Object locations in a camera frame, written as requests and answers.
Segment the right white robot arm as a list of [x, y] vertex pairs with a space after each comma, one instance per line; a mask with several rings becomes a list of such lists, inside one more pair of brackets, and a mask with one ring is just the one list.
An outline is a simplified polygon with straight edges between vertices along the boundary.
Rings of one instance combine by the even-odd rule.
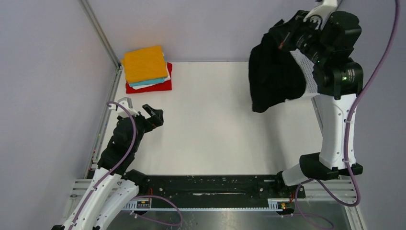
[[352, 13], [335, 11], [322, 19], [321, 14], [304, 10], [270, 29], [280, 50], [298, 50], [313, 63], [322, 122], [321, 151], [302, 155], [297, 165], [278, 173], [280, 181], [274, 185], [278, 196], [287, 197], [294, 185], [308, 179], [362, 174], [363, 166], [353, 152], [353, 135], [363, 69], [350, 57], [361, 31]]

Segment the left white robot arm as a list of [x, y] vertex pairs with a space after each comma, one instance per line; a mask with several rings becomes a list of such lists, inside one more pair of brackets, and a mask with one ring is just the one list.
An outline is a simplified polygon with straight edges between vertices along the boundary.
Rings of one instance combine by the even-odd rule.
[[103, 230], [132, 197], [142, 197], [148, 192], [146, 181], [125, 179], [124, 185], [109, 197], [135, 159], [144, 134], [163, 125], [164, 112], [145, 104], [142, 107], [149, 114], [145, 117], [122, 103], [108, 102], [108, 106], [118, 114], [113, 134], [84, 196], [63, 224], [52, 227], [54, 230]]

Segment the black t shirt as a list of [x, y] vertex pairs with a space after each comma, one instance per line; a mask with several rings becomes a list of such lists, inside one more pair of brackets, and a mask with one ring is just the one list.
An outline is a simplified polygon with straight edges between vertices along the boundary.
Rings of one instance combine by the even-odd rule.
[[289, 51], [279, 49], [273, 37], [279, 20], [252, 48], [248, 60], [248, 81], [252, 111], [263, 113], [268, 108], [302, 97], [306, 90], [305, 76]]

